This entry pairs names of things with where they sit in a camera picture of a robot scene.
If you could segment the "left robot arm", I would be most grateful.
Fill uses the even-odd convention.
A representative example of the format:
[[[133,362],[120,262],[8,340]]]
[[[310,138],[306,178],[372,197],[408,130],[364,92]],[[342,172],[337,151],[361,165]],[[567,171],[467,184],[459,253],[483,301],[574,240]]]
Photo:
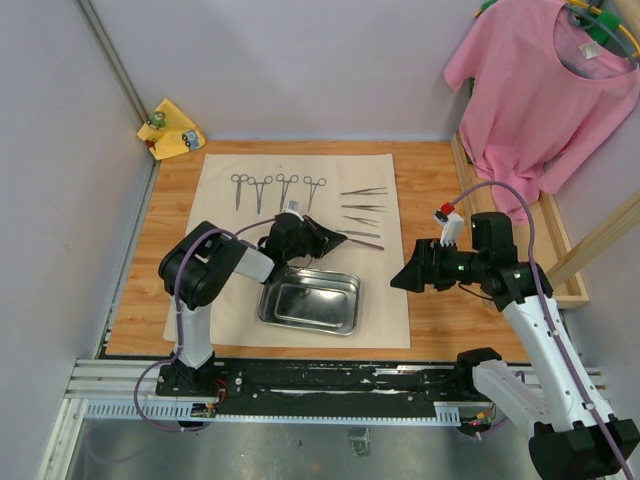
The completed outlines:
[[[183,366],[179,383],[192,395],[213,386],[214,371],[205,365],[214,357],[211,307],[232,275],[264,284],[282,276],[290,261],[321,259],[347,241],[346,235],[291,210],[264,223],[268,234],[252,244],[239,232],[203,221],[160,262],[158,275],[176,315],[172,361]]]

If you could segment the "steel surgical scissors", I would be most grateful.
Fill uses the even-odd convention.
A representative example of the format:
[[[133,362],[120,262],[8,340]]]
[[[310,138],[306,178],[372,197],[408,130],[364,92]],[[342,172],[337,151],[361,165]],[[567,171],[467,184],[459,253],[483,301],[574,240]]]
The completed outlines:
[[[235,173],[231,175],[230,180],[235,184],[235,209],[239,210],[242,197],[242,187],[244,184],[249,184],[252,178],[248,174]]]

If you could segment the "stainless steel tray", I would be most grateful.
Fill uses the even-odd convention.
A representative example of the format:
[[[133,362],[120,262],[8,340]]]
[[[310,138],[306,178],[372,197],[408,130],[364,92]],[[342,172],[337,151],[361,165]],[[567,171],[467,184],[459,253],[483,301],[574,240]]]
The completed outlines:
[[[257,314],[272,326],[349,336],[358,322],[360,289],[352,274],[291,267],[264,286]]]

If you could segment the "steel surgical forceps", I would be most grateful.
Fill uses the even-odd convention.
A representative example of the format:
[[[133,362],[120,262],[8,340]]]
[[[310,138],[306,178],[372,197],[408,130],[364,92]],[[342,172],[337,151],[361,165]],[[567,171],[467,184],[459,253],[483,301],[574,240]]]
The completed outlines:
[[[341,192],[341,196],[377,196],[377,195],[386,195],[388,194],[386,187],[378,187],[378,188],[365,188],[358,189],[352,191]]]

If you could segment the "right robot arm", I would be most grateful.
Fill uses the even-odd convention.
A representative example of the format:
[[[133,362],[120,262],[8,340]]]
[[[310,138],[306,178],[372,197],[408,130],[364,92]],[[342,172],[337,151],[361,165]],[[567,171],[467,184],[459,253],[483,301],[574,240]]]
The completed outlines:
[[[434,215],[437,238],[420,239],[394,288],[421,293],[476,284],[511,324],[525,347],[541,391],[526,386],[491,348],[464,352],[456,361],[455,392],[484,396],[525,435],[543,479],[596,479],[630,473],[627,461],[639,429],[620,419],[581,363],[560,318],[553,290],[534,262],[522,262],[510,218],[499,212],[471,218],[472,249],[457,240],[463,218],[451,207]]]

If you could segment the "steel hemostat clamp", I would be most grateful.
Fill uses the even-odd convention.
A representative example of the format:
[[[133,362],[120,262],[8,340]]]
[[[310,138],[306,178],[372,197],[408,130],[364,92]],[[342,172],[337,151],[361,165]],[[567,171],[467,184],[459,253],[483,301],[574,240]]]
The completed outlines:
[[[284,173],[279,173],[276,175],[275,180],[281,184],[280,209],[283,209],[289,187],[299,181],[299,176],[296,174],[287,176]]]

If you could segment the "long steel hemostat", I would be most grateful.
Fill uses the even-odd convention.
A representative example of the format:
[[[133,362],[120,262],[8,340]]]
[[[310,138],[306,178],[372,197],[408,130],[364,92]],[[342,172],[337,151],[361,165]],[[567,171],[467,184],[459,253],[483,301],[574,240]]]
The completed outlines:
[[[303,178],[303,183],[308,186],[308,201],[307,201],[307,210],[310,211],[312,209],[313,200],[316,194],[316,191],[319,187],[324,187],[327,183],[327,180],[323,177],[314,179],[311,176],[305,176]]]

